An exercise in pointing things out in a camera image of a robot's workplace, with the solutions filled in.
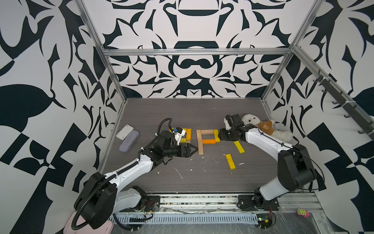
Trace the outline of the yellow block short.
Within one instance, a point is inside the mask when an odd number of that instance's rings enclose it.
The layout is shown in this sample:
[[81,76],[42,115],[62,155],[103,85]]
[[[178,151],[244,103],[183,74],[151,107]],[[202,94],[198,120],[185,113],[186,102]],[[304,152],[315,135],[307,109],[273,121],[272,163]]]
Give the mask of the yellow block short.
[[215,137],[215,142],[218,143],[220,142],[220,137],[219,137],[219,130],[215,129],[214,130],[214,137]]

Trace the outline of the natural wood block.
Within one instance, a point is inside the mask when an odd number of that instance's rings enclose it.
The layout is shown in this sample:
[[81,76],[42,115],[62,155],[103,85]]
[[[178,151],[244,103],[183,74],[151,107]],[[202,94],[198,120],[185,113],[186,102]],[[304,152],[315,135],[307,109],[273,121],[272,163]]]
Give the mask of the natural wood block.
[[198,153],[199,155],[204,155],[204,144],[202,141],[198,141]]
[[196,134],[197,134],[197,140],[198,142],[202,142],[203,139],[202,139],[202,132],[200,129],[196,130]]
[[201,135],[214,135],[214,130],[201,130]]

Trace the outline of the yellow block long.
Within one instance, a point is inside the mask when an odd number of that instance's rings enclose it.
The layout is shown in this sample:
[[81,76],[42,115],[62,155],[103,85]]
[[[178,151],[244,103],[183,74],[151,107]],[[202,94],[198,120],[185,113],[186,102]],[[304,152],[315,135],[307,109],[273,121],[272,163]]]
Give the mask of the yellow block long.
[[233,161],[233,158],[231,156],[231,154],[226,154],[226,159],[228,161],[228,164],[229,164],[229,167],[231,170],[235,170],[236,169],[236,166],[235,166],[235,163]]

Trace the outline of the amber orange block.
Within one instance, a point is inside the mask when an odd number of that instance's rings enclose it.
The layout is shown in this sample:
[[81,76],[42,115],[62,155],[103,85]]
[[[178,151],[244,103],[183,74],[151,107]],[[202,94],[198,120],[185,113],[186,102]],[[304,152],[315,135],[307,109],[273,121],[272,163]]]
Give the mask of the amber orange block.
[[187,129],[187,132],[186,132],[186,140],[187,141],[191,140],[191,134],[192,134],[192,129]]

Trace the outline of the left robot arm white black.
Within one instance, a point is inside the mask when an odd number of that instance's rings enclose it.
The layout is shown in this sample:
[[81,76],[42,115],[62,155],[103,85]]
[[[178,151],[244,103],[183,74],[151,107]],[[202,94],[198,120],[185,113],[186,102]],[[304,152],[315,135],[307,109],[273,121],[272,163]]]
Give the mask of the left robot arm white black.
[[135,160],[112,172],[94,173],[84,185],[75,204],[76,211],[72,230],[76,231],[89,225],[92,229],[101,227],[110,216],[125,209],[142,210],[147,201],[147,193],[138,186],[124,190],[131,182],[149,173],[160,164],[167,165],[164,160],[175,157],[190,158],[199,148],[191,143],[181,143],[185,130],[169,127],[161,129],[171,118],[162,120],[158,126],[155,138],[138,151]]

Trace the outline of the white teddy bear brown shirt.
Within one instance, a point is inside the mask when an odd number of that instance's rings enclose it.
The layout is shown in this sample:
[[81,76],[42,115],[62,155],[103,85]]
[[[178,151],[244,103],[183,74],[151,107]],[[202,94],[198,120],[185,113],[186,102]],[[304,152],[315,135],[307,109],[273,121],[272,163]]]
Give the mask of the white teddy bear brown shirt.
[[257,116],[252,114],[247,114],[242,117],[242,122],[247,124],[256,125],[261,131],[276,138],[280,141],[290,143],[293,139],[293,134],[289,131],[278,131],[273,127],[273,121],[261,121]]

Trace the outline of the purple grey pouch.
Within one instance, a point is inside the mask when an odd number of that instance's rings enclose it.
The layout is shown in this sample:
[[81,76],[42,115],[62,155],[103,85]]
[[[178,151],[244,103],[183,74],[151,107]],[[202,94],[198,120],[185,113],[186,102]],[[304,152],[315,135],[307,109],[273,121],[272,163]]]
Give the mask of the purple grey pouch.
[[122,141],[119,147],[120,152],[128,152],[133,147],[139,136],[140,133],[137,130],[132,130]]

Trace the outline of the white small device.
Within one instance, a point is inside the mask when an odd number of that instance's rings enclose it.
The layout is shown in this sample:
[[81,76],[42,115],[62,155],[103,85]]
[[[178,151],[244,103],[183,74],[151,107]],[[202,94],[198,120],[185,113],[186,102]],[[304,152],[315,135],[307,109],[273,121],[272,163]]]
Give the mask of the white small device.
[[120,140],[124,140],[134,128],[130,125],[125,125],[117,134],[116,137]]

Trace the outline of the green circuit board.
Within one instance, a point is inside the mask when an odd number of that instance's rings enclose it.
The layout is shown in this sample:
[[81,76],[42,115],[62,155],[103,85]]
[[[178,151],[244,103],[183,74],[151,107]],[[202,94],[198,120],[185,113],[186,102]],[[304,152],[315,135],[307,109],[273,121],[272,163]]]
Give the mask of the green circuit board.
[[267,230],[273,226],[273,220],[267,214],[257,214],[257,222],[255,226],[259,229]]

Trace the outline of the pink tray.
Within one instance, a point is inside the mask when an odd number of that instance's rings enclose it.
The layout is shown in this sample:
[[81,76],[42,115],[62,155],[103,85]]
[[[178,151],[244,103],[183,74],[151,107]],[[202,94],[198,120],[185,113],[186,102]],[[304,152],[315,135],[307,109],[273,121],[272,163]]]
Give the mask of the pink tray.
[[69,221],[67,222],[66,226],[63,229],[64,234],[111,234],[114,228],[114,223],[112,221],[107,220],[101,227],[97,229],[92,229],[90,225],[86,225],[82,229],[74,231],[71,227],[73,218],[76,212],[72,214]]

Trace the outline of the pink green small gadget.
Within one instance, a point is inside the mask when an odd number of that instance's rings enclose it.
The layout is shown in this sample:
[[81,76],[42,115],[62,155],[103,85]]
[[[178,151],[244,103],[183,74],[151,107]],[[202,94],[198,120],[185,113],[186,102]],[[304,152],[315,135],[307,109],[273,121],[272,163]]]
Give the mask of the pink green small gadget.
[[309,217],[309,212],[307,210],[298,209],[297,210],[297,215],[308,218]]

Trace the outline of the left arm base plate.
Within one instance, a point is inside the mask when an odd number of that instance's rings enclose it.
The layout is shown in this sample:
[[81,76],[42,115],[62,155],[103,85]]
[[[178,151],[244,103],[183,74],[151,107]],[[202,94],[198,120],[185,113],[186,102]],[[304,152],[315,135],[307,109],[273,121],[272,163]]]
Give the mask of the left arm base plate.
[[140,204],[134,208],[123,209],[120,212],[158,211],[160,207],[160,200],[160,196],[147,196],[146,198],[141,198]]

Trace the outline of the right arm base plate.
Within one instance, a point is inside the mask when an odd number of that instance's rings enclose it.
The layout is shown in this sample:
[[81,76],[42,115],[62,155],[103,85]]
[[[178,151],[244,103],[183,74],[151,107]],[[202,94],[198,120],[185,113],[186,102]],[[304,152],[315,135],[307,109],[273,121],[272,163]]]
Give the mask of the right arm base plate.
[[237,207],[242,211],[278,211],[277,199],[265,200],[261,194],[239,195]]

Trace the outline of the aluminium front rail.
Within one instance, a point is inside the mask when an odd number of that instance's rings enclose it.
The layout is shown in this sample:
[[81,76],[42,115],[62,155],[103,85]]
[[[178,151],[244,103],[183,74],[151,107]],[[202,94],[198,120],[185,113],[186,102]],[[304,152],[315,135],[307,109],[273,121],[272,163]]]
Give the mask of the aluminium front rail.
[[[239,195],[247,194],[147,194],[147,196],[160,196],[160,207],[157,212],[241,212],[237,207]],[[319,200],[314,193],[289,193],[277,198],[279,210],[273,212],[295,213],[298,209],[307,210],[310,213],[321,213],[323,211]],[[123,209],[134,208],[135,205],[115,205],[113,211],[120,212]],[[253,213],[264,213],[267,211],[249,211]]]

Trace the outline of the grey hook rail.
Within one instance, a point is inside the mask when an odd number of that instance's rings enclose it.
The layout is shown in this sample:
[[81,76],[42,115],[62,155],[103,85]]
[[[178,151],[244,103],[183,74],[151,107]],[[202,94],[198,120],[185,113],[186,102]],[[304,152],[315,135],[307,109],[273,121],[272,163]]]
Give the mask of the grey hook rail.
[[329,94],[332,98],[332,104],[344,109],[346,119],[353,119],[355,123],[361,128],[358,130],[360,135],[367,135],[374,141],[374,120],[369,114],[352,98],[350,97],[333,78],[324,74],[320,69],[318,70],[318,77],[313,80],[314,83],[322,85],[324,94]]

